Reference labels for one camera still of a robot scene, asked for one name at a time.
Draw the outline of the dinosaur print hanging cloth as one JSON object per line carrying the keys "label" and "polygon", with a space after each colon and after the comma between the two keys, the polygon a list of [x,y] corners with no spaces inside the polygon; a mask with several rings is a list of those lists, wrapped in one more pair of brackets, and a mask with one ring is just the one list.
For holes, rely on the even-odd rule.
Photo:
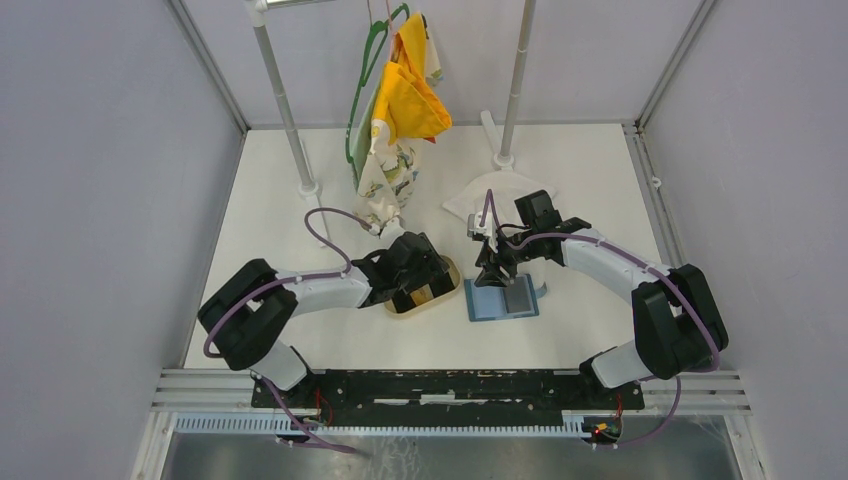
{"label": "dinosaur print hanging cloth", "polygon": [[412,197],[420,173],[423,146],[430,142],[424,139],[400,139],[389,145],[384,141],[385,135],[372,134],[372,111],[383,68],[358,121],[358,129],[352,141],[356,190],[353,212],[366,222],[380,227],[401,216],[403,207]]}

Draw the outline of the white crumpled cloth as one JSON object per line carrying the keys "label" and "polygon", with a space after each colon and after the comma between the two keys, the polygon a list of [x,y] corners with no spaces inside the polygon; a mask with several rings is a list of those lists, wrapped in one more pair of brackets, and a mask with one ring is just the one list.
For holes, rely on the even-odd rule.
{"label": "white crumpled cloth", "polygon": [[555,198],[558,193],[555,187],[515,171],[494,171],[469,182],[458,194],[446,200],[442,207],[467,225],[469,215],[483,212],[486,195],[491,192],[499,222],[520,224],[514,201],[540,190],[545,190],[551,198]]}

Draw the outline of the green clothes hanger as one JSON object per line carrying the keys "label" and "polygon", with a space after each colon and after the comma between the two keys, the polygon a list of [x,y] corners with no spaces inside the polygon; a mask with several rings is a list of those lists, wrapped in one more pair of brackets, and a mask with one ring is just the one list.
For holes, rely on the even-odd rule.
{"label": "green clothes hanger", "polygon": [[397,20],[401,14],[404,14],[406,18],[411,16],[410,7],[406,2],[402,2],[396,8],[391,9],[386,20],[369,21],[369,29],[364,42],[360,72],[357,77],[354,96],[345,129],[345,158],[348,165],[351,167],[355,166],[354,144],[352,141],[354,140],[353,127],[355,126],[355,120],[357,119],[360,96],[363,89],[368,84],[377,60],[379,59],[379,55],[389,38],[390,22]]}

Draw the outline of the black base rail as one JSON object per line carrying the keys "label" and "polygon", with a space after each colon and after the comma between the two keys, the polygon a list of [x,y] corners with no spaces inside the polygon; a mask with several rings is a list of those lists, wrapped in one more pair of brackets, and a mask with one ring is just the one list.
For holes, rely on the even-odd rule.
{"label": "black base rail", "polygon": [[280,393],[332,427],[548,427],[565,412],[641,410],[634,382],[614,389],[576,370],[324,370]]}

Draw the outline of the rack pole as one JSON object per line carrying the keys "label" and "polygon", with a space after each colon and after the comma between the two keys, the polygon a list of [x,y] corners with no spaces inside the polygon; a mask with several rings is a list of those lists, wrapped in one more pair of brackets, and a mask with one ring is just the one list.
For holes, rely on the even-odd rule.
{"label": "rack pole", "polygon": [[514,169],[515,157],[512,153],[512,142],[517,123],[536,5],[536,0],[525,0],[523,4],[520,31],[502,129],[497,129],[489,110],[480,112],[481,125],[492,150],[491,164],[495,171],[510,171]]}
{"label": "rack pole", "polygon": [[321,242],[322,239],[329,239],[325,216],[319,211],[322,206],[320,199],[321,185],[312,174],[267,28],[266,14],[268,11],[301,4],[309,4],[309,1],[248,0],[244,2],[298,173],[298,193],[308,207],[308,212],[313,213],[313,218],[316,220],[316,224],[307,220],[306,226],[311,227],[316,234],[316,240],[322,246],[326,246],[325,243]]}

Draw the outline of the right rack pole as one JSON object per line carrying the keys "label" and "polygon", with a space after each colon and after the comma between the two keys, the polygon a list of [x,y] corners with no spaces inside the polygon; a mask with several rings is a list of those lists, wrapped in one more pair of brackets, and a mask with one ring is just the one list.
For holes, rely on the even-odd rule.
{"label": "right rack pole", "polygon": [[520,31],[502,129],[497,129],[489,110],[480,112],[481,125],[492,150],[491,164],[495,171],[510,171],[514,169],[515,157],[512,153],[512,142],[517,123],[536,5],[536,0],[525,0],[523,4]]}

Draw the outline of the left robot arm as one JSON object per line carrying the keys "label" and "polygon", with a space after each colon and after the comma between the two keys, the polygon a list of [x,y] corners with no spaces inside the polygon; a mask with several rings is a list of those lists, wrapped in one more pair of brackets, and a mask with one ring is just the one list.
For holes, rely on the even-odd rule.
{"label": "left robot arm", "polygon": [[453,260],[423,233],[406,232],[386,249],[347,260],[340,270],[278,271],[253,259],[200,307],[204,353],[233,371],[269,380],[288,406],[302,407],[313,397],[314,381],[306,361],[280,339],[292,318],[372,307],[411,314],[450,295],[461,282]]}

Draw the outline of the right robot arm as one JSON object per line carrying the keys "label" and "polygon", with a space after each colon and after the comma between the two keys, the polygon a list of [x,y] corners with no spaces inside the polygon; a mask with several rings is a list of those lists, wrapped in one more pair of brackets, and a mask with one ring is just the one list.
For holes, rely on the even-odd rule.
{"label": "right robot arm", "polygon": [[585,405],[606,406],[628,383],[719,368],[729,337],[701,269],[636,256],[589,222],[562,218],[544,190],[517,199],[515,206],[520,223],[512,234],[499,222],[491,192],[482,210],[468,217],[469,237],[482,244],[476,286],[505,287],[519,265],[542,259],[592,278],[631,308],[632,340],[579,367],[577,392]]}

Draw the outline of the blue leather card holder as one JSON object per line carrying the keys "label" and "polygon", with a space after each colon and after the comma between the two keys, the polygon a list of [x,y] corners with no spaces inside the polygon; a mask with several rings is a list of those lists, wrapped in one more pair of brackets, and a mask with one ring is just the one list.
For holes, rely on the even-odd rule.
{"label": "blue leather card holder", "polygon": [[545,266],[542,260],[534,260],[518,267],[518,275],[527,276],[534,290],[534,310],[525,314],[510,315],[505,312],[503,289],[497,287],[476,287],[474,279],[464,280],[464,291],[469,321],[472,323],[512,320],[537,317],[540,315],[538,300],[547,294]]}

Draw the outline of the left rack pole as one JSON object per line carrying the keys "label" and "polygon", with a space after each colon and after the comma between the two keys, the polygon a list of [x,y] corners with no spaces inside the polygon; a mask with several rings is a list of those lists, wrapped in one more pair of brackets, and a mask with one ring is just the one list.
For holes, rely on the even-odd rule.
{"label": "left rack pole", "polygon": [[329,239],[325,216],[319,211],[322,206],[320,199],[321,185],[312,174],[267,28],[266,14],[268,11],[301,4],[309,4],[309,1],[248,0],[244,2],[298,173],[298,193],[308,207],[308,212],[313,213],[313,218],[316,220],[316,224],[307,220],[306,226],[311,227],[316,234],[316,240],[322,246],[326,246],[325,243],[321,242],[322,239]]}

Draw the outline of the black card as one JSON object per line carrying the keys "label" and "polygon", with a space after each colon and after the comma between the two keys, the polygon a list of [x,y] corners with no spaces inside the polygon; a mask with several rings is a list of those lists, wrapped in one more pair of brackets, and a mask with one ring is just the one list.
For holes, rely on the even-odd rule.
{"label": "black card", "polygon": [[534,310],[534,290],[527,276],[516,277],[503,289],[505,312],[510,315],[525,314]]}

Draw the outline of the yellow hanging cloth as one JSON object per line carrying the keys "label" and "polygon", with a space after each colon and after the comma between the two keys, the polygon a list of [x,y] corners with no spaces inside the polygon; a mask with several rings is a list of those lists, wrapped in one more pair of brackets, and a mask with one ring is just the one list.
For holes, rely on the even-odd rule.
{"label": "yellow hanging cloth", "polygon": [[413,13],[394,33],[372,111],[372,134],[385,135],[392,145],[400,139],[435,138],[453,126],[434,88],[443,79],[425,17]]}

